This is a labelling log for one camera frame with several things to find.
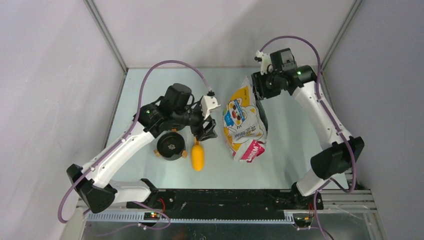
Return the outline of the yellow plastic food scoop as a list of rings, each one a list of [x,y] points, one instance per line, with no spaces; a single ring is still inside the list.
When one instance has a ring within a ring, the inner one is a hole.
[[[191,165],[195,171],[201,171],[205,165],[205,151],[203,146],[194,138],[194,144],[191,148]]]

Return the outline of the cat food bag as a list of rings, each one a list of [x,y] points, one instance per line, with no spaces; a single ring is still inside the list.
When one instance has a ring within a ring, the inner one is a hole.
[[[236,162],[251,163],[265,152],[268,119],[249,77],[229,98],[222,114],[226,144]]]

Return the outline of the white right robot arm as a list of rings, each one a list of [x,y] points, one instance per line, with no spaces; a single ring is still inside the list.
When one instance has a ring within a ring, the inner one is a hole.
[[[260,70],[251,75],[256,98],[261,101],[288,92],[306,111],[320,142],[322,151],[311,158],[311,170],[295,183],[297,191],[290,196],[295,208],[304,209],[311,202],[310,195],[353,166],[365,143],[343,126],[321,93],[313,68],[297,65],[289,48],[271,54],[258,50],[254,59],[260,63]]]

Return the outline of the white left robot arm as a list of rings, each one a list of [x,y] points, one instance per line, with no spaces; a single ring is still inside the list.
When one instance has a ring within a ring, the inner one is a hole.
[[[92,160],[72,164],[66,173],[88,209],[98,214],[117,203],[139,202],[153,208],[158,202],[155,186],[147,179],[114,181],[115,173],[140,149],[163,132],[190,127],[198,141],[216,138],[211,112],[220,107],[208,91],[199,101],[188,103],[192,90],[181,83],[169,86],[156,101],[141,106],[126,131]]]

